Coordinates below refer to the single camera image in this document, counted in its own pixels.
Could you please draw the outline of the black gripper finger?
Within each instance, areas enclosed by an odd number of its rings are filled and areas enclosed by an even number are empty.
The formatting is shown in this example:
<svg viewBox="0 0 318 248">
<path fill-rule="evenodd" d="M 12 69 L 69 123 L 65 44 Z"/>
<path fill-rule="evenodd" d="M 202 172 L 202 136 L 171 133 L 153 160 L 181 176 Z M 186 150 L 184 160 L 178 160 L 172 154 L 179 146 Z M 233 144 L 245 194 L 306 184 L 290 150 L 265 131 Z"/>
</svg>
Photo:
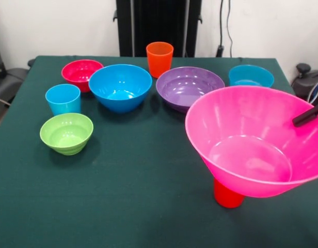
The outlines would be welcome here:
<svg viewBox="0 0 318 248">
<path fill-rule="evenodd" d="M 317 118 L 318 115 L 318 104 L 313 108 L 305 111 L 304 113 L 298 115 L 297 117 L 292 119 L 292 123 L 295 127 L 301 127 L 309 123 L 310 121 Z"/>
</svg>

